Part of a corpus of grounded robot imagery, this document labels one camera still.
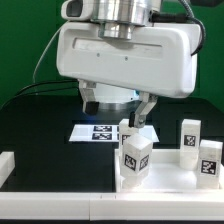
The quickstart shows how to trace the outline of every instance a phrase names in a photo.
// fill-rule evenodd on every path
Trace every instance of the white wooden block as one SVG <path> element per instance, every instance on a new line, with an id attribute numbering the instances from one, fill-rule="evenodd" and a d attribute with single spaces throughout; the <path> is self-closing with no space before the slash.
<path id="1" fill-rule="evenodd" d="M 222 146 L 222 142 L 201 141 L 197 171 L 197 188 L 219 188 Z"/>
<path id="2" fill-rule="evenodd" d="M 0 188 L 15 168 L 14 152 L 3 152 L 0 155 Z"/>
<path id="3" fill-rule="evenodd" d="M 198 164 L 201 121 L 185 119 L 181 130 L 180 167 L 196 170 Z"/>
<path id="4" fill-rule="evenodd" d="M 129 127 L 129 119 L 123 119 L 119 123 L 119 155 L 122 156 L 122 149 L 123 149 L 123 144 L 124 141 L 129 138 L 131 135 L 138 133 L 139 129 L 138 128 L 130 128 Z"/>
<path id="5" fill-rule="evenodd" d="M 153 142 L 136 133 L 124 141 L 121 175 L 124 188 L 141 184 L 148 175 Z"/>

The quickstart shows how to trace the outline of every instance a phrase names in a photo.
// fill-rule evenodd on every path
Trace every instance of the black table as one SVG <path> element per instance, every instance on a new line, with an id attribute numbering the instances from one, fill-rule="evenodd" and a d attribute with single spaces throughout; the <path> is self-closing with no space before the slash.
<path id="1" fill-rule="evenodd" d="M 14 151 L 16 168 L 0 191 L 115 192 L 113 161 L 118 144 L 70 143 L 68 139 L 75 124 L 118 124 L 132 110 L 99 111 L 90 117 L 82 113 L 79 97 L 27 96 L 14 100 L 0 111 L 0 153 Z M 209 102 L 160 98 L 147 119 L 160 140 L 154 148 L 179 148 L 183 119 L 202 121 L 201 139 L 224 142 L 224 113 Z"/>

